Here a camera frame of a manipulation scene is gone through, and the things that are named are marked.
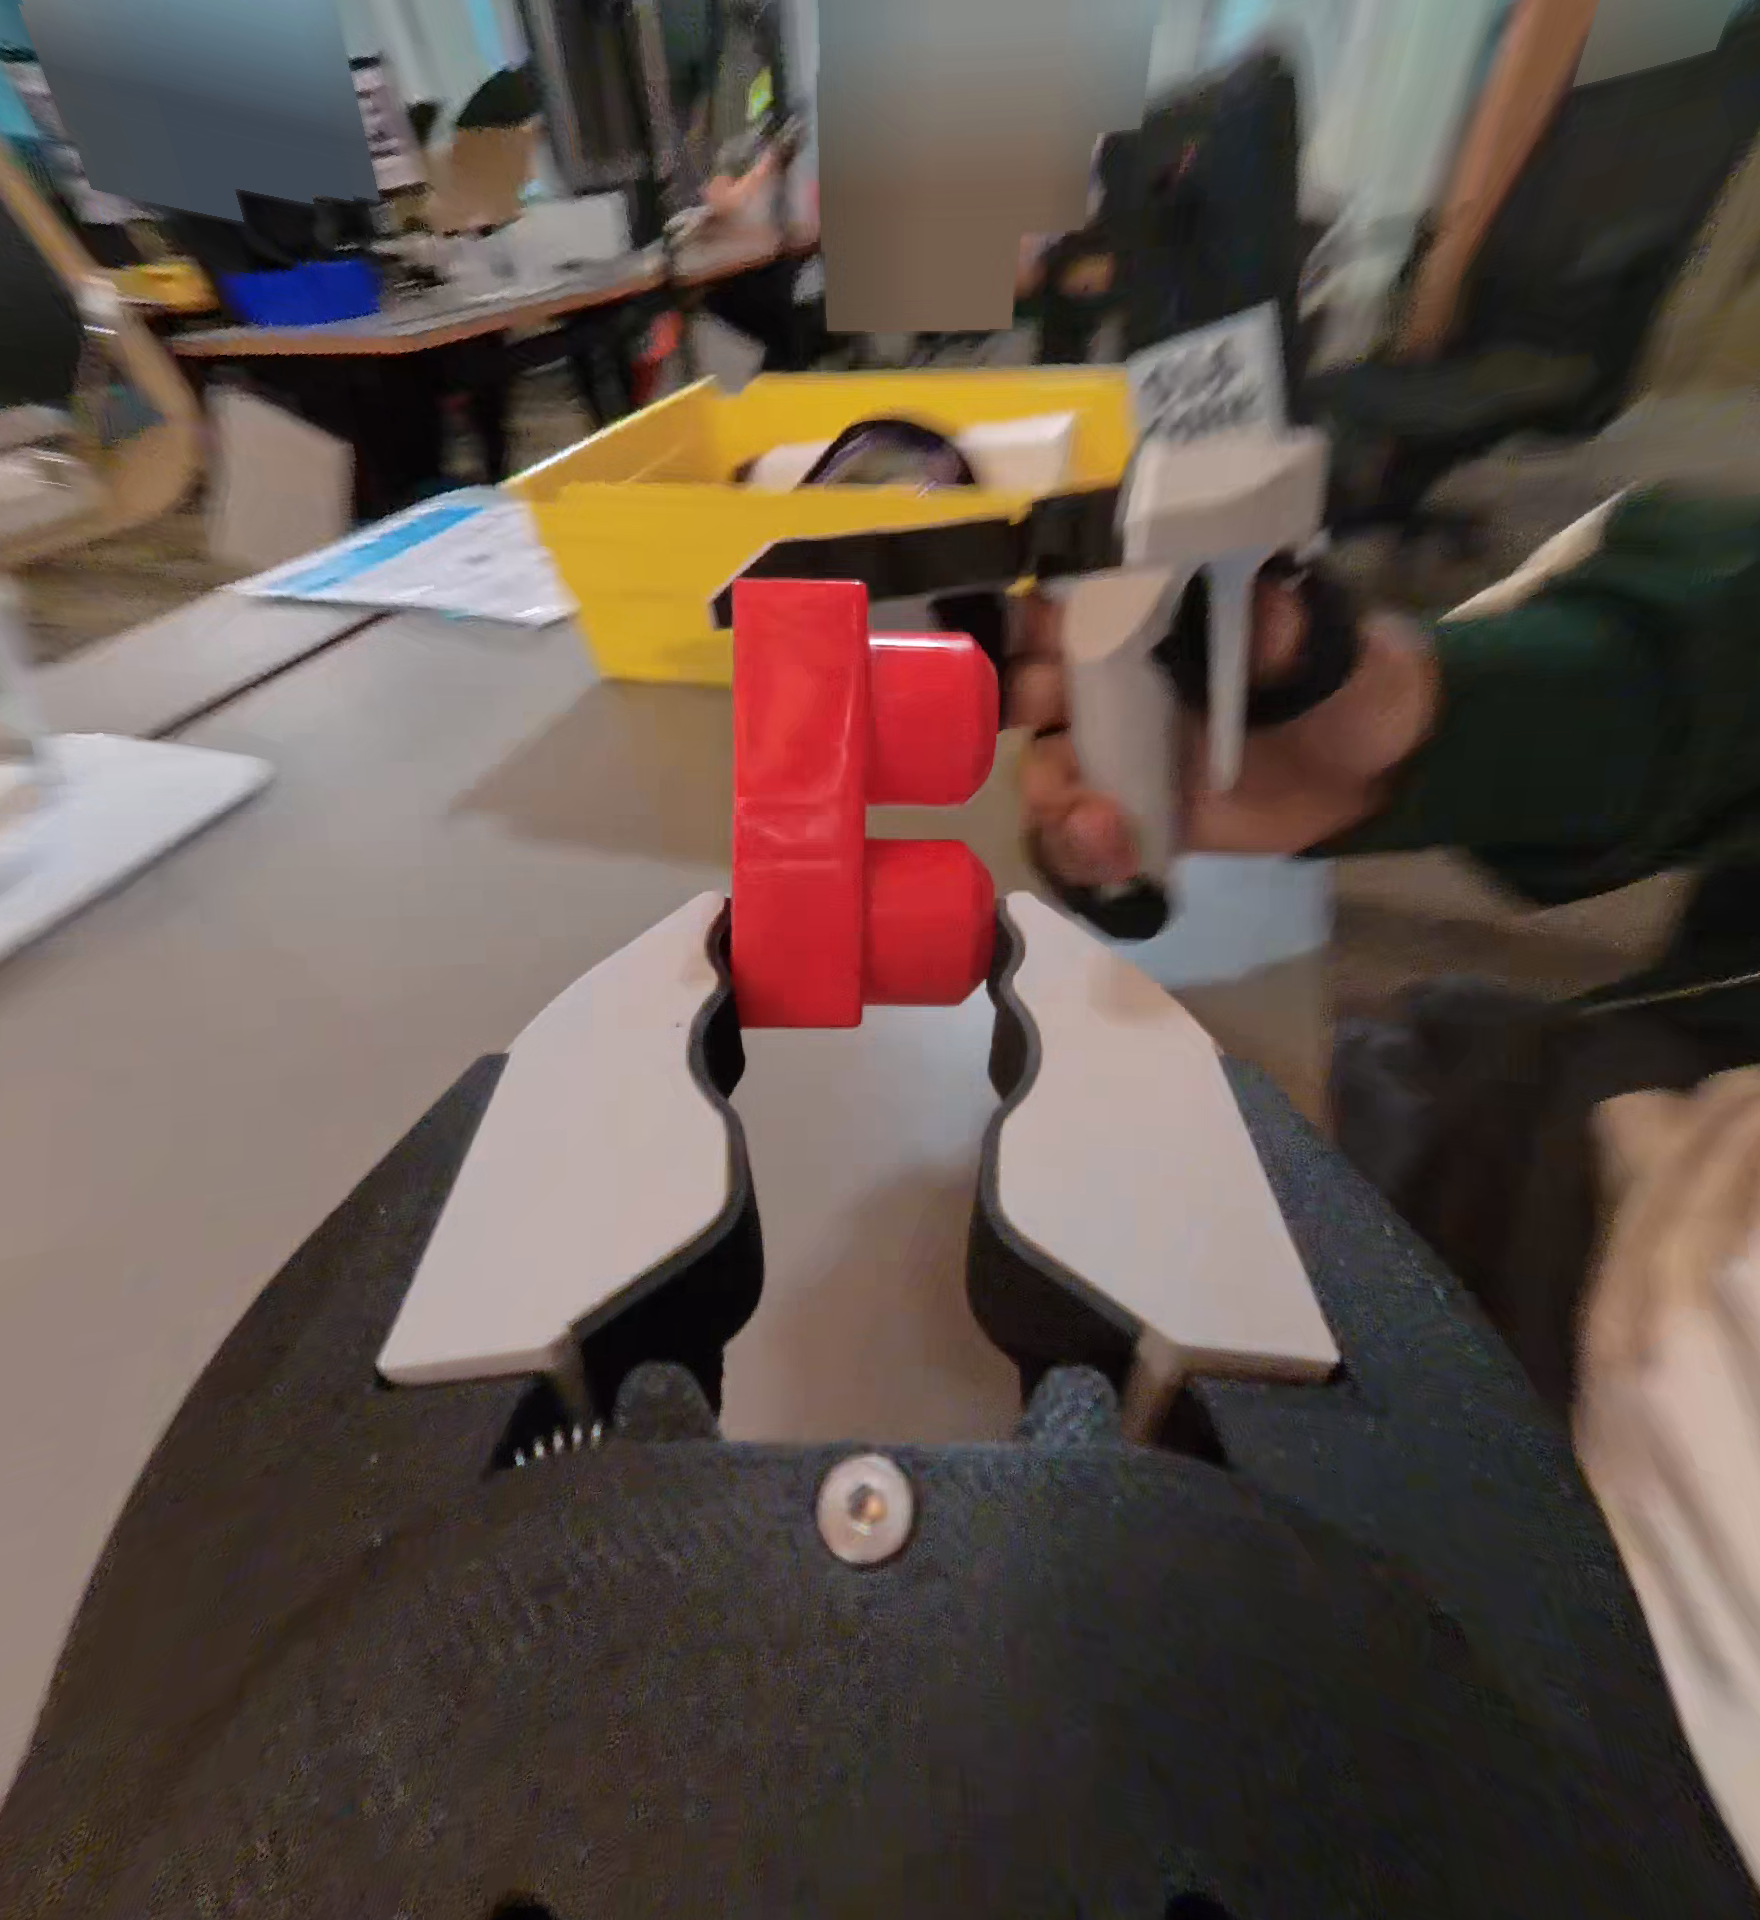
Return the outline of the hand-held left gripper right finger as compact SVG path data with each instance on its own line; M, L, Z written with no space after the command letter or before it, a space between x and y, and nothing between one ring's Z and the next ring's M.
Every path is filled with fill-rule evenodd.
M1204 1026L1031 891L996 905L985 988L970 1314L988 1341L1029 1383L1104 1378L1131 1442L1197 1380L1332 1383L1340 1344Z

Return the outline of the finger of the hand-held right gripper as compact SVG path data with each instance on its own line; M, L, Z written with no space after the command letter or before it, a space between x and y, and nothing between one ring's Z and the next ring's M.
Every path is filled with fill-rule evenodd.
M1130 567L1195 569L1242 553L1264 563L1318 536L1326 474L1328 443L1311 428L1190 442L1149 436L1107 488L978 506L917 525L772 539L710 593L708 621L729 627L736 590L768 580L856 582L874 603L905 603Z

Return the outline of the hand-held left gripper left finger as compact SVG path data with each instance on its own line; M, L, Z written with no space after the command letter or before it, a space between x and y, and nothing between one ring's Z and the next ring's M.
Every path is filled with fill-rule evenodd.
M384 1382L615 1395L660 1361L721 1392L761 1300L725 934L724 896L698 894L507 1045L378 1352Z

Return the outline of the red toy block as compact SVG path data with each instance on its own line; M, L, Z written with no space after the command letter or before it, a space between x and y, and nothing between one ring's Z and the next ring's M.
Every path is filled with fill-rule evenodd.
M972 635L875 633L857 582L729 591L728 956L747 1030L850 1030L875 1006L955 1006L985 980L998 896L958 840L874 838L871 807L958 807L999 734Z

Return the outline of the yellow storage bin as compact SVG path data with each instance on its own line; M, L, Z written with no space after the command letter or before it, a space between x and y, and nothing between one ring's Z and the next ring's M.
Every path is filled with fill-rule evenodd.
M857 419L962 428L1053 411L1077 414L1079 432L1070 474L1052 491L761 491L731 479L775 443L829 439ZM532 507L578 595L576 623L603 680L721 688L731 639L729 627L712 625L710 595L761 545L1107 488L1121 479L1131 443L1119 366L760 373L738 391L701 378L514 476L507 489Z

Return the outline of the person's right forearm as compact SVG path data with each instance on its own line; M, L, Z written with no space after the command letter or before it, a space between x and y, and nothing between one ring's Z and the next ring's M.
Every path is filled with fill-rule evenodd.
M1466 851L1523 899L1760 862L1760 495L1630 489L1428 631L1435 716L1314 856Z

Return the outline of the grey desk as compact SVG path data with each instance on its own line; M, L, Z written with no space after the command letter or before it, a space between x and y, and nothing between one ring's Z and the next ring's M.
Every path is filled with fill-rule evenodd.
M0 1800L100 1548L260 1288L480 1056L725 888L729 699L603 683L574 627L210 593L41 668L61 728L268 788L0 968ZM1134 957L1319 1122L1332 867L1202 859ZM766 1283L746 1442L1007 1432L964 1305L991 1006L753 1033Z

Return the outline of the person's right hand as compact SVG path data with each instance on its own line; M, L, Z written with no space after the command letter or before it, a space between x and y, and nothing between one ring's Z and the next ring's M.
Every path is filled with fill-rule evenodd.
M1249 732L1238 784L1180 791L1180 848L1225 856L1298 856L1380 812L1398 768L1430 735L1440 670L1411 617L1374 610L1357 619L1357 656L1323 701L1278 728ZM1012 721L1027 734L1018 757L1027 862L1052 890L1127 883L1135 832L1125 810L1081 774L1068 735L1059 608L1027 599L1010 660Z

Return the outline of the purple tape roll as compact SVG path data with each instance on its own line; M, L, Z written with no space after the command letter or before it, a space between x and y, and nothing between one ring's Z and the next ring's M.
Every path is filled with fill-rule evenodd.
M958 439L901 415L847 423L800 472L796 489L899 488L916 494L972 489L978 472Z

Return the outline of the black office chair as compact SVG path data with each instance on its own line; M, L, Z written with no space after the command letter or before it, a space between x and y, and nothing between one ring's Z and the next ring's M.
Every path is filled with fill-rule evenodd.
M1642 341L1760 134L1760 28L1571 88L1476 241L1440 346L1316 375L1335 539L1471 539L1426 506L1514 436L1578 438L1620 409Z

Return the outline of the white tablet stand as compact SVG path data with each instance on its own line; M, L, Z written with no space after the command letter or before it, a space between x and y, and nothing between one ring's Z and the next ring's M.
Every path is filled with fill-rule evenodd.
M0 968L256 802L263 757L120 732L55 732L0 575Z

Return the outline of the printed paper sheet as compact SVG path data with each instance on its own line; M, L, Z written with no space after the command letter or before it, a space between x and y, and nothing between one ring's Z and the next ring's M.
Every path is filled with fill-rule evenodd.
M439 613L543 630L580 613L532 507L464 488L233 582L266 603Z

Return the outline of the small cardboard panel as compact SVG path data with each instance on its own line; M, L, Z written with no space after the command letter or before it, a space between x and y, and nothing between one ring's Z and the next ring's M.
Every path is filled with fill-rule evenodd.
M435 236L507 227L522 215L539 147L535 118L514 125L458 125L423 155L423 225Z

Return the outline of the blue storage bin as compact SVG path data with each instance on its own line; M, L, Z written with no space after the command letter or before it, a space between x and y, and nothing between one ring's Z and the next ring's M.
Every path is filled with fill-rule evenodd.
M314 327L370 319L384 301L384 277L362 256L301 260L213 275L221 305L249 327Z

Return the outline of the wooden post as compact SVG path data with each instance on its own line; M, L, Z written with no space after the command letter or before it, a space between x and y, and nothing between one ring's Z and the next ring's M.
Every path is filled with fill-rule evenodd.
M1515 1L1471 107L1396 336L1402 359L1449 338L1468 274L1586 52L1596 1Z

